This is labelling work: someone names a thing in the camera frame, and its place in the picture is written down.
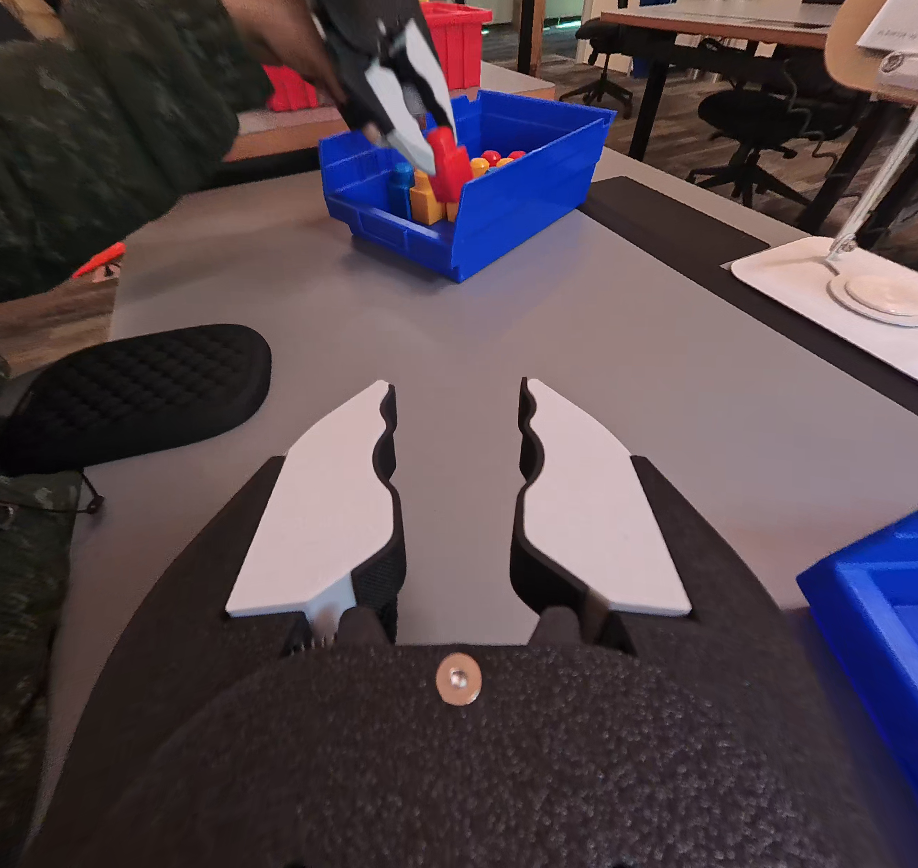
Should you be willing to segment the orange traffic cone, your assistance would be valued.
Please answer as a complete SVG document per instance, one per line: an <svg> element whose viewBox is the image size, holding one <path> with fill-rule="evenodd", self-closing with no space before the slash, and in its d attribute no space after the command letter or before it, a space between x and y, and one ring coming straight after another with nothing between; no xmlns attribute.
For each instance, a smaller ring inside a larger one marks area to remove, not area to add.
<svg viewBox="0 0 918 868"><path fill-rule="evenodd" d="M97 273L100 269L102 269L103 273L105 273L105 271L107 271L107 266L121 259L121 257L125 254L125 251L126 247L123 242L117 242L109 246L102 252L93 256L88 262L86 262L85 265L82 265L80 268L78 268L72 278L75 279L84 277L89 274Z"/></svg>

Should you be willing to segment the red mega block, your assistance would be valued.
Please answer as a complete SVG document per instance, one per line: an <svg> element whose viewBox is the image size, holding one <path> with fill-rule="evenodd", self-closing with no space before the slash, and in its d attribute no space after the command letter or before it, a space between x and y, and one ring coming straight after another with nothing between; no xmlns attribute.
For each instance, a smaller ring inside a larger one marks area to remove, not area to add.
<svg viewBox="0 0 918 868"><path fill-rule="evenodd" d="M474 178L465 147L457 143L455 132L449 126L431 129L426 140L434 157L430 185L436 200L442 204L459 202L465 184Z"/></svg>

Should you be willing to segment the black textured pad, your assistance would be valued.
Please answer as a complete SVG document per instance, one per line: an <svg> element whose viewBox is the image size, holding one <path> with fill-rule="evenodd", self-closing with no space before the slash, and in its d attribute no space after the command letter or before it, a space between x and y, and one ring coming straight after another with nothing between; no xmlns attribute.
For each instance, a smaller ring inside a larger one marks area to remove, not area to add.
<svg viewBox="0 0 918 868"><path fill-rule="evenodd" d="M2 409L2 473L85 471L226 434L262 407L272 363L267 341L232 323L77 351Z"/></svg>

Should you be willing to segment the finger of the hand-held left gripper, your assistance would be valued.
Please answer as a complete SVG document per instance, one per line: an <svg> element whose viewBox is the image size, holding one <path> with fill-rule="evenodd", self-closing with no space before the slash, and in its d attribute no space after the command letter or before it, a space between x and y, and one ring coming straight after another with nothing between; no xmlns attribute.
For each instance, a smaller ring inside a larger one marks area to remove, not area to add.
<svg viewBox="0 0 918 868"><path fill-rule="evenodd" d="M414 168L427 174L436 172L433 150L425 139L414 116L408 110L403 87L396 74L379 63L371 64L364 73L381 114L374 117L376 127L383 132L390 148L401 154Z"/></svg>
<svg viewBox="0 0 918 868"><path fill-rule="evenodd" d="M411 19L401 34L401 85L409 111L426 112L437 127L456 130L448 83L426 28Z"/></svg>

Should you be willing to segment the blue plastic bin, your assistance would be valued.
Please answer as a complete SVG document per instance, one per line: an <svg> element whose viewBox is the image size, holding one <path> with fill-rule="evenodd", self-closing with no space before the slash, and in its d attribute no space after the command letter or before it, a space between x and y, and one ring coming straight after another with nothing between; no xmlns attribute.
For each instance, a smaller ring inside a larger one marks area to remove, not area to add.
<svg viewBox="0 0 918 868"><path fill-rule="evenodd" d="M455 221L431 226L391 212L388 179L404 157L360 132L319 142L329 215L373 242L460 283L580 207L599 162L614 110L479 90L453 99L458 142L470 155L522 150L514 165L465 190Z"/></svg>
<svg viewBox="0 0 918 868"><path fill-rule="evenodd" d="M917 793L917 514L821 559L796 581Z"/></svg>

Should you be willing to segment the pile of mega blocks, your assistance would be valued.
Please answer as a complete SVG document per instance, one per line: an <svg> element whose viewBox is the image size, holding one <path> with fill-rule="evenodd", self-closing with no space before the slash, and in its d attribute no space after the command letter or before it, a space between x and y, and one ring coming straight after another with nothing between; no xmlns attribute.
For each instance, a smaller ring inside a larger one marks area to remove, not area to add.
<svg viewBox="0 0 918 868"><path fill-rule="evenodd" d="M481 156L470 160L472 178L479 178L500 166L521 159L526 154L524 150L512 151L507 156L501 156L496 150L484 151ZM426 227L444 220L456 220L459 203L439 201L434 195L428 174L415 169L408 162L395 163L388 174L386 190L389 211L396 217Z"/></svg>

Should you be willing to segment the wooden post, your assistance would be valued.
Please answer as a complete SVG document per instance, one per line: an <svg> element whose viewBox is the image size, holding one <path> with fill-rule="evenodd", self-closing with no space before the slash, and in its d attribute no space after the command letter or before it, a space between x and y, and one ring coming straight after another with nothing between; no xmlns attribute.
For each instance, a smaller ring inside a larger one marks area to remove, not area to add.
<svg viewBox="0 0 918 868"><path fill-rule="evenodd" d="M538 76L545 31L546 0L521 0L517 71Z"/></svg>

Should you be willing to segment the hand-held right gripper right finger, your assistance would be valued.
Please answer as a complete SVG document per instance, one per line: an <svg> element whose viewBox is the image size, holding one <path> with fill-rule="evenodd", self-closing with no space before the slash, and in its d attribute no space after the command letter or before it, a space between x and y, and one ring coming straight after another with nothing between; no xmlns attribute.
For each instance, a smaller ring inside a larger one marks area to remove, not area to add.
<svg viewBox="0 0 918 868"><path fill-rule="evenodd" d="M537 614L687 617L692 604L635 466L585 410L523 378L522 474L511 532L515 594Z"/></svg>

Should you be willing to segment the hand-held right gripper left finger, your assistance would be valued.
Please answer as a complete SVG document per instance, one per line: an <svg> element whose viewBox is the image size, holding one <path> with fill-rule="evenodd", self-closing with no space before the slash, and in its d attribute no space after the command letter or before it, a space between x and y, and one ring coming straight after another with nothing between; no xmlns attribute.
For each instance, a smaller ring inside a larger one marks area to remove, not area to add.
<svg viewBox="0 0 918 868"><path fill-rule="evenodd" d="M396 390L377 380L311 426L279 475L226 602L232 618L304 614L337 628L363 606L397 627L407 573Z"/></svg>

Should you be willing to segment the green fleece jacket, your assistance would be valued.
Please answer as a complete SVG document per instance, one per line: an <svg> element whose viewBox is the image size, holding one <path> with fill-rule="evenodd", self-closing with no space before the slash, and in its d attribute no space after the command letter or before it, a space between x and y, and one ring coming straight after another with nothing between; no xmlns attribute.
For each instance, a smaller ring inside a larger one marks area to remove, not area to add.
<svg viewBox="0 0 918 868"><path fill-rule="evenodd" d="M1 865L29 837L48 737L52 647L79 514L95 499L80 472L1 480Z"/></svg>

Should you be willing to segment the black office chair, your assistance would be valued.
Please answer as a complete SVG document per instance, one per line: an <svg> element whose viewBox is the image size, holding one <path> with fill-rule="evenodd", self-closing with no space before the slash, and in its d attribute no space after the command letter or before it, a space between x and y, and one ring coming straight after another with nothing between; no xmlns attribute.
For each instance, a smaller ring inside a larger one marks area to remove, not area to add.
<svg viewBox="0 0 918 868"><path fill-rule="evenodd" d="M756 194L766 193L807 207L811 199L767 172L759 163L761 155L771 151L793 159L797 151L788 144L801 140L814 144L814 158L836 164L839 156L822 146L851 130L869 103L868 94L846 89L810 98L739 88L709 95L699 105L699 118L714 128L711 139L726 138L738 147L727 164L694 168L686 181L704 189L729 185L730 197L748 208Z"/></svg>
<svg viewBox="0 0 918 868"><path fill-rule="evenodd" d="M628 0L617 0L616 8L627 8ZM588 64L593 66L600 57L604 58L600 76L576 89L574 95L580 95L585 106L597 106L604 97L614 99L619 105L617 112L625 120L633 115L633 93L612 81L609 77L610 62L613 55L623 52L623 38L625 27L616 23L605 23L600 17L592 18L583 23L576 33L579 40L590 43L590 57Z"/></svg>

